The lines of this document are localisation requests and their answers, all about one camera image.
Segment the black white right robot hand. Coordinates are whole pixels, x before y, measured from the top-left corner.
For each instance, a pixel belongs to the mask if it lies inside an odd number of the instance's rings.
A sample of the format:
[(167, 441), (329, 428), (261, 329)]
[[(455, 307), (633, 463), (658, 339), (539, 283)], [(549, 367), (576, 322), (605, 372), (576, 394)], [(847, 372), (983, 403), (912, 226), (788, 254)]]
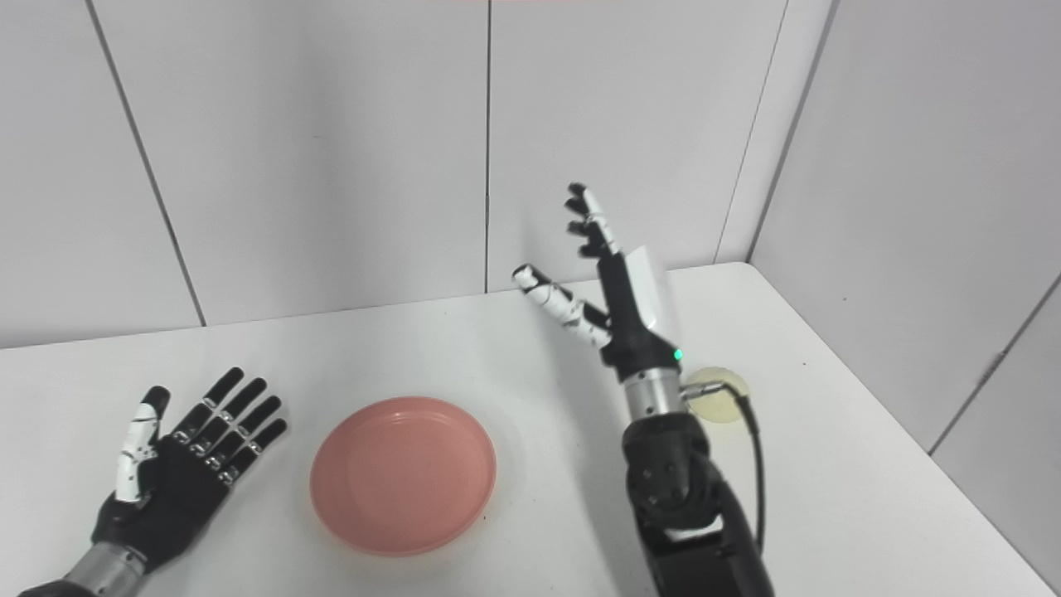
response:
[(516, 287), (567, 332), (598, 349), (618, 381), (651, 369), (679, 371), (682, 352), (658, 326), (658, 286), (651, 268), (624, 252), (586, 185), (572, 182), (568, 190), (564, 206), (577, 220), (568, 224), (567, 231), (582, 238), (579, 256), (595, 261), (606, 308), (584, 301), (530, 262), (512, 273)]

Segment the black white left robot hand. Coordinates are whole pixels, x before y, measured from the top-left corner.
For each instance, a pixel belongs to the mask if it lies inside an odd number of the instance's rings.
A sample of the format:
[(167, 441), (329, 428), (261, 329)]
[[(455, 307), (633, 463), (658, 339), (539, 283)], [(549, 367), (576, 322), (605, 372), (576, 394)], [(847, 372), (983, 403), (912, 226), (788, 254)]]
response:
[(232, 367), (169, 432), (171, 392), (152, 386), (137, 404), (119, 451), (114, 492), (90, 535), (158, 570), (201, 539), (265, 450), (288, 428), (282, 401), (263, 377)]

